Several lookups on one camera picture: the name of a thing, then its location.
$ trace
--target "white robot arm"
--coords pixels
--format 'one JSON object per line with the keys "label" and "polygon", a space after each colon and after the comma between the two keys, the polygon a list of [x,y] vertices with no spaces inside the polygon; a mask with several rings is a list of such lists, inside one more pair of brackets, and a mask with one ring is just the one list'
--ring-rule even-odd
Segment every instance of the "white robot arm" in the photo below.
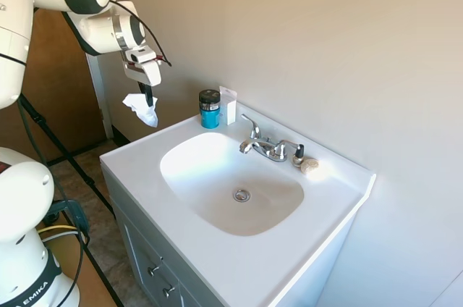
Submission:
{"label": "white robot arm", "polygon": [[[127,77],[143,85],[150,105],[148,92],[161,82],[161,59],[146,44],[132,2],[0,0],[0,109],[20,96],[34,8],[63,12],[85,52],[120,51]],[[70,290],[72,281],[35,231],[53,193],[53,179],[45,166],[0,148],[0,307],[78,306],[77,287]]]}
{"label": "white robot arm", "polygon": [[63,15],[83,51],[91,55],[122,51],[127,77],[147,85],[161,82],[160,59],[145,42],[145,31],[130,1],[116,0],[0,0],[0,109],[18,98],[24,77],[34,8]]}

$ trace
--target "tile floor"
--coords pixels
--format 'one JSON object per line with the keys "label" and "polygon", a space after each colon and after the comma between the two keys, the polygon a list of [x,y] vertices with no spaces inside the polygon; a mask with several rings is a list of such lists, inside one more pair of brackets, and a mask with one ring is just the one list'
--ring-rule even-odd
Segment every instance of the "tile floor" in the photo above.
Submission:
{"label": "tile floor", "polygon": [[[77,163],[95,180],[96,187],[109,199],[108,189],[101,173],[99,156],[117,146],[107,141],[91,151],[76,156]],[[90,252],[113,286],[125,307],[153,307],[138,287],[119,228],[112,214],[93,191],[83,182],[68,161],[51,167],[69,199],[80,203],[90,222]]]}

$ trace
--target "cabinet knob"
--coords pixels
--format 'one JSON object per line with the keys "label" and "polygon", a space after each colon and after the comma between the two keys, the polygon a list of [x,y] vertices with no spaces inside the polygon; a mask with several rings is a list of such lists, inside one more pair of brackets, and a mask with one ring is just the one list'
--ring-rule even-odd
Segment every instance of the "cabinet knob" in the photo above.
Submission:
{"label": "cabinet knob", "polygon": [[171,295],[170,293],[171,293],[172,291],[174,291],[174,290],[175,290],[175,287],[171,286],[170,289],[164,288],[164,289],[162,290],[162,293],[164,294],[164,296],[165,296],[166,298],[169,298],[169,296]]}
{"label": "cabinet knob", "polygon": [[148,267],[148,274],[154,276],[154,273],[159,269],[159,266],[154,265],[154,267]]}

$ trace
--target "drain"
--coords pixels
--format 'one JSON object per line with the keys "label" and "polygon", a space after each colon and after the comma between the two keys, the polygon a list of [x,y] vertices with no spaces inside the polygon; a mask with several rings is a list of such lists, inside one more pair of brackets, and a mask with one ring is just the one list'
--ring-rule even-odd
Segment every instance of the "drain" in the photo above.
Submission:
{"label": "drain", "polygon": [[233,193],[233,198],[238,202],[246,202],[251,198],[251,194],[247,190],[238,190]]}

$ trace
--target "white paper towel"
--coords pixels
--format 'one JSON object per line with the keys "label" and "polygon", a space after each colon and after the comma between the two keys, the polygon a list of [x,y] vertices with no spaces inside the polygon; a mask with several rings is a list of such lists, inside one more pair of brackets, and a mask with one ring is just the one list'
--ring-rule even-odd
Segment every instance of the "white paper towel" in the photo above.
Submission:
{"label": "white paper towel", "polygon": [[157,98],[153,97],[153,106],[148,106],[143,93],[130,93],[122,103],[137,113],[138,118],[145,124],[151,127],[158,127],[158,116],[155,112],[157,100]]}

